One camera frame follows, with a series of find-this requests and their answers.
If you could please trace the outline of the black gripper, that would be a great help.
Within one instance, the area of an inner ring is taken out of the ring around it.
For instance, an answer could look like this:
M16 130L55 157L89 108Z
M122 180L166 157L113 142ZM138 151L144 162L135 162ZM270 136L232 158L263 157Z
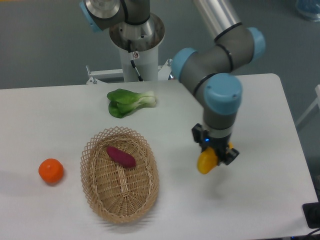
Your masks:
M192 129L193 140L200 146L201 153L207 148L214 150L218 156L218 165L229 165L239 155L239 151L233 147L229 147L229 141L232 134L232 128L214 129L210 127L202 127L197 123Z

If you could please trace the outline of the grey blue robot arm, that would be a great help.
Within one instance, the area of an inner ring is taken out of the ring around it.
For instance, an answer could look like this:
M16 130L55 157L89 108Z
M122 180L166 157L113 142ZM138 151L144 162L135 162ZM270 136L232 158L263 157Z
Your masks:
M204 53L180 50L171 74L203 107L203 122L192 128L201 147L198 166L228 165L239 155L230 137L243 93L232 72L261 57L266 42L257 28L243 26L228 0L196 0L194 5L214 46ZM165 28L148 0L82 0L79 6L94 32L109 31L126 82L158 79L158 46Z

